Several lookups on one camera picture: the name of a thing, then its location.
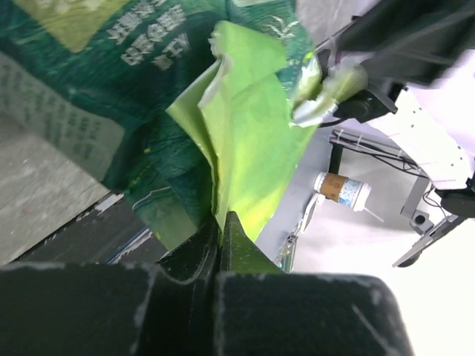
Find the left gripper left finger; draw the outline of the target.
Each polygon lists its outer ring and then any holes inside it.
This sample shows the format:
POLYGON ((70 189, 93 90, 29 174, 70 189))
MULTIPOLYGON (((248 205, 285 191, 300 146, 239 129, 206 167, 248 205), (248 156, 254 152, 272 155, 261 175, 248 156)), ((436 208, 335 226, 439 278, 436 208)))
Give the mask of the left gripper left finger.
POLYGON ((219 229, 154 264, 1 268, 3 355, 210 355, 219 229))

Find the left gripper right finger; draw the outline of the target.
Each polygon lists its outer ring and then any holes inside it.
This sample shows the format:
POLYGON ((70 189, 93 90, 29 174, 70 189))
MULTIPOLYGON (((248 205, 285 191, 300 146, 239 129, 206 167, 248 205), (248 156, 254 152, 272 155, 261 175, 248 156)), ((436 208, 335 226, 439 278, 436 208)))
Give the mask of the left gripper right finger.
POLYGON ((411 355, 398 303, 379 278, 287 274, 245 235, 223 230, 215 280, 215 355, 411 355))

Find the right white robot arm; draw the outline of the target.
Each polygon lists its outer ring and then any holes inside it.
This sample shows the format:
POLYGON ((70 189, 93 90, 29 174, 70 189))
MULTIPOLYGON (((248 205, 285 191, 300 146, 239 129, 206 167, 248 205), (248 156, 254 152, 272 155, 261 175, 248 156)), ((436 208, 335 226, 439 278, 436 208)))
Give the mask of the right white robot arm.
POLYGON ((335 113, 380 131, 432 183, 441 206, 474 216, 472 1, 375 1, 317 49, 325 71, 355 66, 364 85, 335 113))

